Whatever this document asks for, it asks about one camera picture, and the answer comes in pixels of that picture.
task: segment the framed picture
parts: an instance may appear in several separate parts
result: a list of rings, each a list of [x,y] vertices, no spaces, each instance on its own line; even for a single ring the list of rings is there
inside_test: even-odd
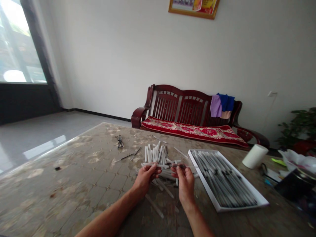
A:
[[[169,12],[214,20],[220,0],[170,0]]]

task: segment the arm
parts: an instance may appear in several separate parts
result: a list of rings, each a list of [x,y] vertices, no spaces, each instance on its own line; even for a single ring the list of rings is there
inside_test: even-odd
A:
[[[246,128],[243,128],[243,127],[240,127],[239,124],[233,124],[233,127],[237,128],[237,129],[240,129],[240,130],[243,130],[243,131],[253,135],[256,138],[258,145],[265,146],[266,148],[270,147],[269,140],[265,136],[263,136],[261,133],[258,133],[256,131],[253,131],[253,130],[250,130],[250,129],[246,129]]]
[[[180,166],[171,168],[176,174],[173,177],[179,179],[179,199],[187,215],[194,236],[210,236],[214,234],[207,226],[202,213],[198,209],[194,200],[194,176],[190,168],[181,169]]]
[[[115,236],[128,213],[146,195],[150,182],[158,178],[159,173],[161,173],[161,168],[157,168],[156,165],[142,167],[133,187],[84,227],[76,237]]]
[[[131,122],[132,128],[140,128],[141,127],[141,119],[146,115],[147,110],[150,109],[148,107],[139,107],[135,109],[133,112]]]

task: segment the baseboard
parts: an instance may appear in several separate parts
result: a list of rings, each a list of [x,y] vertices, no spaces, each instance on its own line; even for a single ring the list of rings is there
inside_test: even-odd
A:
[[[128,118],[122,118],[122,117],[117,117],[117,116],[113,116],[113,115],[101,114],[101,113],[92,112],[89,110],[77,109],[77,108],[63,109],[63,111],[66,111],[66,112],[79,111],[79,112],[83,112],[83,113],[87,113],[87,114],[93,114],[93,115],[98,115],[98,116],[102,116],[102,117],[107,117],[107,118],[122,120],[122,121],[126,121],[126,122],[131,122],[131,120]]]
[[[75,111],[75,109],[74,109],[74,108],[72,108],[72,109],[64,109],[64,108],[63,108],[63,111],[72,112],[72,111]]]

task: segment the hand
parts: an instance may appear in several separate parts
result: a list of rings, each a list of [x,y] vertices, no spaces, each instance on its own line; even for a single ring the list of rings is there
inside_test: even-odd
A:
[[[161,168],[157,167],[156,164],[157,163],[154,163],[152,167],[144,166],[138,172],[132,190],[137,193],[139,199],[146,195],[151,181],[158,178],[158,174],[161,173]]]
[[[194,176],[190,168],[181,168],[180,166],[171,167],[171,170],[176,174],[171,174],[179,179],[179,199],[184,207],[195,203],[194,201]]]

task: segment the wall socket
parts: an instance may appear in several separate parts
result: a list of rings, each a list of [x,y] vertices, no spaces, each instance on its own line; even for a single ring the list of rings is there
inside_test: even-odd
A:
[[[277,94],[277,92],[270,91],[269,94],[268,94],[268,96],[269,96],[269,97],[273,97],[275,94]]]

